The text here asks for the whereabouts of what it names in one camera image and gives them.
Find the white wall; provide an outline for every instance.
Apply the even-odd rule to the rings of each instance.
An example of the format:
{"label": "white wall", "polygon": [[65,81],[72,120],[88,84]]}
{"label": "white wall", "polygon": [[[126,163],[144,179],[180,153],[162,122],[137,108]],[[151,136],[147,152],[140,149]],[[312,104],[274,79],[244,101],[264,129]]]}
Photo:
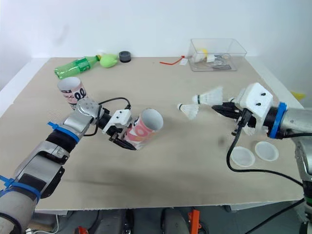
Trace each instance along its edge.
{"label": "white wall", "polygon": [[27,44],[19,36],[19,28],[12,27],[14,16],[7,9],[8,1],[0,4],[0,90],[31,59]]}
{"label": "white wall", "polygon": [[190,38],[235,38],[289,89],[312,97],[311,0],[3,2],[4,20],[14,30],[7,43],[13,37],[33,57],[79,57],[99,50],[180,56]]}

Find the beige table surface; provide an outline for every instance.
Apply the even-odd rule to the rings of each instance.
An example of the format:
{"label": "beige table surface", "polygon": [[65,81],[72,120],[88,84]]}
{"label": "beige table surface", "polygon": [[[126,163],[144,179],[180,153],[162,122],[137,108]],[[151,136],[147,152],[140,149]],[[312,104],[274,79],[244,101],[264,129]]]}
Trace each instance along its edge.
{"label": "beige table surface", "polygon": [[[33,148],[51,133],[46,125],[71,112],[57,89],[53,69],[72,58],[50,59],[0,118],[0,172],[12,176]],[[193,121],[176,109],[197,93],[224,86],[224,99],[235,97],[253,82],[267,85],[244,61],[237,72],[192,72],[189,65],[166,66],[175,58],[134,58],[110,69],[96,66],[78,75],[87,93],[97,101],[127,97],[135,117],[152,107],[164,117],[164,127],[142,150],[117,147],[101,132],[85,137],[64,165],[65,174],[39,209],[99,209],[165,207],[285,201],[302,198],[302,189],[282,177],[263,173],[234,173],[226,166],[226,152],[234,121],[201,106]],[[124,107],[116,101],[111,111]],[[256,157],[252,168],[276,170],[299,179],[290,139],[242,134],[238,146],[251,150],[259,140],[272,142],[280,157],[264,162]]]}

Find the clear plastic box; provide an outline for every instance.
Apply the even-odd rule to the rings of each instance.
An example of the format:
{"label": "clear plastic box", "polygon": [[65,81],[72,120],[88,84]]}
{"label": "clear plastic box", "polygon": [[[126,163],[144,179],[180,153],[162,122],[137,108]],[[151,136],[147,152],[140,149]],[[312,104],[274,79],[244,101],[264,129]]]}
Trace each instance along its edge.
{"label": "clear plastic box", "polygon": [[192,71],[237,71],[246,50],[235,39],[191,39]]}

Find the white paper cup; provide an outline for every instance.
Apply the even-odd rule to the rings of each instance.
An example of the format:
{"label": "white paper cup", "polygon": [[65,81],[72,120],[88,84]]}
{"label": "white paper cup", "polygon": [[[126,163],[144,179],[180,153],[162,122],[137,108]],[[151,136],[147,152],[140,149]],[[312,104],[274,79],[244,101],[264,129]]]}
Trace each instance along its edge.
{"label": "white paper cup", "polygon": [[124,134],[124,140],[131,143],[137,150],[158,132],[164,124],[161,114],[155,109],[145,109],[131,124]]}
{"label": "white paper cup", "polygon": [[87,98],[87,92],[82,82],[77,77],[67,77],[58,83],[58,89],[63,93],[70,106],[75,109],[77,102],[82,98]]}

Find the blue zip tie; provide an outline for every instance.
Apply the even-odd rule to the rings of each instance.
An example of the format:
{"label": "blue zip tie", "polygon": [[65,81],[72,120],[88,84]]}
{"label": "blue zip tie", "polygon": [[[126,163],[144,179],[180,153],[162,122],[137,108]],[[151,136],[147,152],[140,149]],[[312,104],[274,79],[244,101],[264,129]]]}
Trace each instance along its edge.
{"label": "blue zip tie", "polygon": [[22,188],[22,189],[25,189],[25,190],[28,190],[28,191],[32,192],[33,194],[36,195],[36,197],[37,197],[37,204],[38,204],[38,202],[39,202],[39,200],[41,198],[41,193],[37,189],[35,189],[34,187],[31,187],[31,186],[29,186],[27,184],[14,182],[15,180],[13,178],[8,179],[8,178],[6,178],[6,177],[4,177],[2,175],[0,175],[0,180],[2,180],[4,182],[4,185],[5,185],[5,187],[7,189],[12,186],[12,187],[19,187],[19,188]]}
{"label": "blue zip tie", "polygon": [[71,136],[77,143],[80,141],[79,137],[76,136],[76,134],[72,133],[71,131],[69,131],[65,128],[59,127],[58,124],[52,123],[52,122],[48,122],[47,124],[50,125],[54,130],[58,130],[60,132],[63,132],[65,134]]}
{"label": "blue zip tie", "polygon": [[279,106],[278,106],[278,109],[277,109],[275,121],[274,121],[273,127],[272,127],[271,132],[270,132],[270,136],[269,136],[270,138],[275,138],[276,137],[276,133],[278,131],[279,125],[280,125],[281,120],[282,120],[282,117],[283,117],[283,115],[284,115],[286,110],[287,110],[286,103],[280,102]]}

